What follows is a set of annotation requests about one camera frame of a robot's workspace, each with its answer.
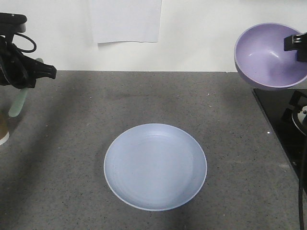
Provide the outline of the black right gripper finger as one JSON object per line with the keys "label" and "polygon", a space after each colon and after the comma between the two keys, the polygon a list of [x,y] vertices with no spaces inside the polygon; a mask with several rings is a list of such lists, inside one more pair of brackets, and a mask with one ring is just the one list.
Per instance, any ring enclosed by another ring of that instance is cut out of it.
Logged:
{"label": "black right gripper finger", "polygon": [[307,34],[293,34],[283,41],[284,51],[296,51],[297,61],[307,60]]}

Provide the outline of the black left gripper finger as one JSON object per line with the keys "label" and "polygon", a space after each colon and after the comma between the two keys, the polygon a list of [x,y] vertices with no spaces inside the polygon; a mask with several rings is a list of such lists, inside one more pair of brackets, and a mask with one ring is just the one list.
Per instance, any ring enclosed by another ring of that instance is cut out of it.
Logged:
{"label": "black left gripper finger", "polygon": [[48,77],[51,79],[56,78],[57,70],[52,65],[44,64],[38,60],[32,60],[32,67],[31,67],[31,78],[32,79],[39,79],[43,77]]}

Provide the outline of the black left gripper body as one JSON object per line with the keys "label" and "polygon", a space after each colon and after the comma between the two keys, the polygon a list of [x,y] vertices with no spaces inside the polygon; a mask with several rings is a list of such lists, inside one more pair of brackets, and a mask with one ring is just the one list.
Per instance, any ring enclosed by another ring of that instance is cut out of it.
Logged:
{"label": "black left gripper body", "polygon": [[1,86],[11,85],[17,89],[33,87],[33,82],[22,63],[23,57],[15,44],[9,43],[4,36],[0,37]]}

